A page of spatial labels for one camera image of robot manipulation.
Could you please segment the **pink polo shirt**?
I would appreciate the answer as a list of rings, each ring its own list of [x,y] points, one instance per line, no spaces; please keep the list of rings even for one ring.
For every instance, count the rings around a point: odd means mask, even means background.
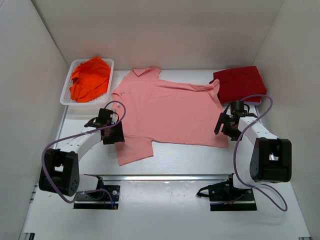
[[[153,142],[227,148],[214,130],[223,107],[219,80],[209,84],[160,79],[161,69],[133,69],[112,92],[122,120],[124,142],[115,149],[120,166],[152,157]]]

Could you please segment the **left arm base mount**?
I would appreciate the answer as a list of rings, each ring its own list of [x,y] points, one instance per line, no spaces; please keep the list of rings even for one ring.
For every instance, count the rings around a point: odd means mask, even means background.
[[[121,193],[120,181],[109,181],[102,176],[98,177],[98,191],[89,194],[82,194],[76,197],[73,203],[73,209],[77,210],[117,210],[119,208],[119,200]]]

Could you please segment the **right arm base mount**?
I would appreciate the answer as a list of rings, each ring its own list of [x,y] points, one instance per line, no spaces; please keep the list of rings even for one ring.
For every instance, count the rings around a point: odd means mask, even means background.
[[[257,211],[255,196],[251,188],[236,188],[233,175],[226,181],[202,187],[196,193],[198,198],[209,198],[211,212]]]

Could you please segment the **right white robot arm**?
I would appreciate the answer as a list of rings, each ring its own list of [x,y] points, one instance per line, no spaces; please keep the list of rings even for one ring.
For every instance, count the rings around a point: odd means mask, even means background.
[[[251,189],[268,183],[286,183],[292,177],[292,143],[279,138],[267,130],[256,114],[249,112],[250,107],[243,101],[228,104],[220,114],[214,133],[222,133],[235,141],[233,152],[234,174],[229,178],[232,183],[224,187],[224,195],[236,200],[242,189]],[[253,145],[250,162],[244,171],[237,170],[237,149],[242,138]]]

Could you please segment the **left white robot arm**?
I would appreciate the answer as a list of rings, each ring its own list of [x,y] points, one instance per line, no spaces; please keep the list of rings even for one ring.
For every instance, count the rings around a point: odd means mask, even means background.
[[[80,133],[56,140],[47,146],[41,155],[41,173],[39,189],[62,197],[72,197],[77,191],[86,192],[99,199],[104,195],[105,187],[97,176],[81,176],[79,162],[95,145],[112,145],[125,141],[122,120],[114,110],[101,108],[98,116],[84,124]],[[89,181],[81,184],[81,178]]]

